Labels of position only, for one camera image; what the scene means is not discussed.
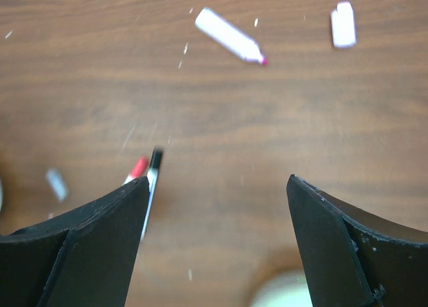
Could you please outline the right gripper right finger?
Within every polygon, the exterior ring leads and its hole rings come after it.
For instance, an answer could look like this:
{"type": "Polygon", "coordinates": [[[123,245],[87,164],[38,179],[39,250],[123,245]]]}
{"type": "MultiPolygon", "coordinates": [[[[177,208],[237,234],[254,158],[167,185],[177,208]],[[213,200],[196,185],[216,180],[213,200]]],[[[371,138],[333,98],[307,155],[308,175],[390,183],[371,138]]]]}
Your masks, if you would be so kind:
{"type": "Polygon", "coordinates": [[[286,192],[313,306],[426,306],[427,232],[291,175],[286,192]]]}

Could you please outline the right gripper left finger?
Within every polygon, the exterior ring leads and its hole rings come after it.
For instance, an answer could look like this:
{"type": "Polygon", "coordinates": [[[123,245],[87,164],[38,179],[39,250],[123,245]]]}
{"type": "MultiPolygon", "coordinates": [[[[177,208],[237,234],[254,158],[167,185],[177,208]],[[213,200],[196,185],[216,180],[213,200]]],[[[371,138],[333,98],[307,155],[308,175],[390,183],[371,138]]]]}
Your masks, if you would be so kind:
{"type": "Polygon", "coordinates": [[[148,179],[137,178],[1,236],[1,305],[123,306],[148,198],[148,179]]]}

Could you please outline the red marker cap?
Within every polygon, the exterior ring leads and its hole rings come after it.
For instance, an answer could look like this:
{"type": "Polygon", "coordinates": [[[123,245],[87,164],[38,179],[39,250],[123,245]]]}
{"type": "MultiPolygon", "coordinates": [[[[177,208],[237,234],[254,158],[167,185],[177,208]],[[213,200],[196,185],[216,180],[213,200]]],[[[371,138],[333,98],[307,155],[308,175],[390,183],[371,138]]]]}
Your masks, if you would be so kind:
{"type": "Polygon", "coordinates": [[[130,172],[130,176],[135,179],[137,177],[143,176],[144,172],[146,171],[148,167],[148,159],[146,157],[140,157],[134,168],[130,172]]]}

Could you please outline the white marker black tip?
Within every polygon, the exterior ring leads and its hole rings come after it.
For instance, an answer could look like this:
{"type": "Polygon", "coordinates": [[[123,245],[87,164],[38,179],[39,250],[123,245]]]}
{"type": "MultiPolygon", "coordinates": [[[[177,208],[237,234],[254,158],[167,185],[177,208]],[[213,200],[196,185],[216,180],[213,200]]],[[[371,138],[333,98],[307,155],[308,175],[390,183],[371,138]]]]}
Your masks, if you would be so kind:
{"type": "Polygon", "coordinates": [[[145,234],[146,234],[146,229],[147,229],[147,225],[148,225],[148,220],[149,220],[149,216],[150,216],[150,210],[152,207],[152,202],[153,202],[153,198],[154,198],[154,192],[156,189],[158,175],[159,175],[159,171],[160,171],[160,167],[161,167],[163,153],[164,153],[164,150],[162,148],[159,148],[159,147],[155,148],[153,150],[152,156],[150,159],[150,163],[148,166],[148,170],[146,172],[146,177],[147,177],[148,182],[149,182],[149,198],[148,198],[148,207],[146,210],[146,216],[145,216],[145,220],[144,220],[144,224],[143,224],[143,228],[142,228],[140,241],[143,241],[145,234]]]}

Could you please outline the pink highlighter cap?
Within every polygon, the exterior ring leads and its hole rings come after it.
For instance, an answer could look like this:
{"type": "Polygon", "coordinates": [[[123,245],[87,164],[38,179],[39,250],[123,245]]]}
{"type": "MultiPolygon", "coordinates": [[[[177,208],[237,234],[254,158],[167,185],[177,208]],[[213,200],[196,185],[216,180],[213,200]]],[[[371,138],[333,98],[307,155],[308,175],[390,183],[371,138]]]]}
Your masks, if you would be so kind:
{"type": "Polygon", "coordinates": [[[354,9],[349,1],[339,2],[330,14],[332,43],[336,49],[347,49],[357,43],[354,9]]]}

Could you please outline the pink highlighter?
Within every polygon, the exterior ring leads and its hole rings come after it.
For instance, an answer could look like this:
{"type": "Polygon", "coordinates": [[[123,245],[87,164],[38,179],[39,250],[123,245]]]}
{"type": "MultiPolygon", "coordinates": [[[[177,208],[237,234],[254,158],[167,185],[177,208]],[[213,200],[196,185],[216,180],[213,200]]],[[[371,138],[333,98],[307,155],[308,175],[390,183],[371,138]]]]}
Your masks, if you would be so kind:
{"type": "Polygon", "coordinates": [[[202,9],[195,20],[195,26],[241,60],[260,65],[267,64],[259,44],[212,9],[208,7],[202,9]]]}

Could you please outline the white marker red tip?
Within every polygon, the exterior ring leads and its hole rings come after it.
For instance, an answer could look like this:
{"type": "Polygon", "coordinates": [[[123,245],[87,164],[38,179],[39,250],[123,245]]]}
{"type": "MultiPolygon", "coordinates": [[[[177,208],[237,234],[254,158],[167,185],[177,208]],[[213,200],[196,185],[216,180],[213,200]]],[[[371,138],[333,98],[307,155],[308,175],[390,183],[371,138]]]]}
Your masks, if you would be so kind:
{"type": "Polygon", "coordinates": [[[131,175],[128,175],[127,178],[125,178],[125,180],[123,182],[123,185],[125,185],[125,184],[127,184],[127,183],[129,183],[129,182],[131,182],[133,180],[134,180],[134,177],[131,176],[131,175]]]}

